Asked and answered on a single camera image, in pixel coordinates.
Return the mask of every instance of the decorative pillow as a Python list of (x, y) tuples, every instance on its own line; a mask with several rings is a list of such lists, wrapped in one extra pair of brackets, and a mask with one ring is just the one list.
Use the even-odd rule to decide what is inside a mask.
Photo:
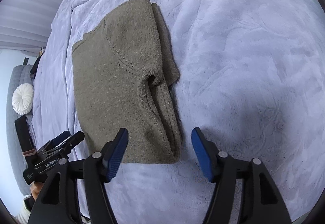
[(34, 87), (31, 84), (21, 84), (12, 95), (12, 107), (19, 115), (25, 115), (33, 108)]

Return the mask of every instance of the light blue blanket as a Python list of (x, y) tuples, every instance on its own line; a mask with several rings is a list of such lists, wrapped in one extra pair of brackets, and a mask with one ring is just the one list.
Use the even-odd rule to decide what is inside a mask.
[[(35, 80), (38, 147), (66, 129), (80, 130), (72, 45), (125, 1), (62, 2)], [(150, 1), (161, 9), (181, 73), (173, 96), (184, 147), (176, 164), (121, 165), (107, 187), (118, 223), (202, 222), (214, 186), (197, 165), (194, 127), (235, 158), (259, 157), (292, 220), (312, 209), (325, 186), (324, 12), (312, 0)], [(87, 155), (80, 144), (71, 160)]]

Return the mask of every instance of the human hand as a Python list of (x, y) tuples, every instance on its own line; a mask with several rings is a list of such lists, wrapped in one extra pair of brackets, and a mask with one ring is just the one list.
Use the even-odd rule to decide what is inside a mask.
[(41, 189), (43, 188), (43, 183), (41, 182), (33, 182), (30, 186), (31, 195), (33, 199), (36, 201)]

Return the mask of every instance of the folded sweater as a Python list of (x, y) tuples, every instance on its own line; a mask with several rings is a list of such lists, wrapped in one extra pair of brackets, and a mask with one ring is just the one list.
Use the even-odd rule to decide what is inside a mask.
[(129, 131), (123, 162), (173, 163), (181, 138), (168, 86), (179, 78), (156, 4), (130, 0), (73, 46), (74, 94), (90, 152)]

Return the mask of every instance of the gray quilted headboard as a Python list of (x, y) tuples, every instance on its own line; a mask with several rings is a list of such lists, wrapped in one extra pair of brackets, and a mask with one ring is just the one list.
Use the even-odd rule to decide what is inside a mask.
[(26, 168), (26, 161), (22, 156), (22, 150), (15, 128), (15, 120), (21, 116), (12, 108), (12, 95), (19, 85), (23, 83), (33, 84), (34, 80), (29, 77), (32, 67), (33, 65), (19, 65), (12, 70), (6, 108), (6, 129), (9, 157), (19, 190), (23, 195), (30, 194), (30, 188), (22, 177), (22, 173)]

